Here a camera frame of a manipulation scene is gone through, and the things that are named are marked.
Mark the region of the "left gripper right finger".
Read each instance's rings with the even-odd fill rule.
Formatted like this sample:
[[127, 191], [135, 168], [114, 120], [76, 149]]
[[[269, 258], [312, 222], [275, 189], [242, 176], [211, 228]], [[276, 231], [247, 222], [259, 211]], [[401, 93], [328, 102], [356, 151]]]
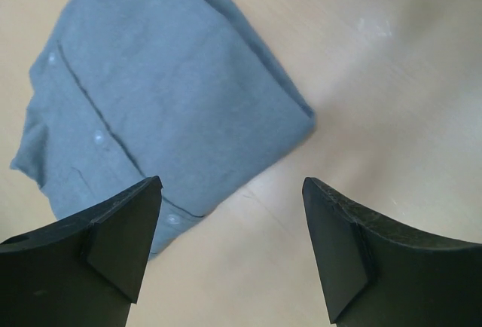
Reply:
[[302, 195], [332, 324], [481, 324], [480, 244], [412, 228], [313, 177]]

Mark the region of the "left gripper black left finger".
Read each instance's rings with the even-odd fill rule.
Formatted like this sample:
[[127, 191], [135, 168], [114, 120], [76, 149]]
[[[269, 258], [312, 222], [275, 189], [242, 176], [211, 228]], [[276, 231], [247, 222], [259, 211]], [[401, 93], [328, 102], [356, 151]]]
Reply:
[[1, 244], [3, 326], [124, 326], [138, 301], [160, 213], [150, 177]]

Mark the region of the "grey long sleeve shirt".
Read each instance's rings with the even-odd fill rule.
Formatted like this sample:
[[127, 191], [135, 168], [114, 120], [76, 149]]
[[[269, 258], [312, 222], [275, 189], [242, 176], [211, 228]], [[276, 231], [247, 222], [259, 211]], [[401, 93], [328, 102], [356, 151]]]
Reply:
[[158, 176], [152, 255], [316, 123], [231, 0], [70, 0], [29, 77], [11, 168], [58, 219]]

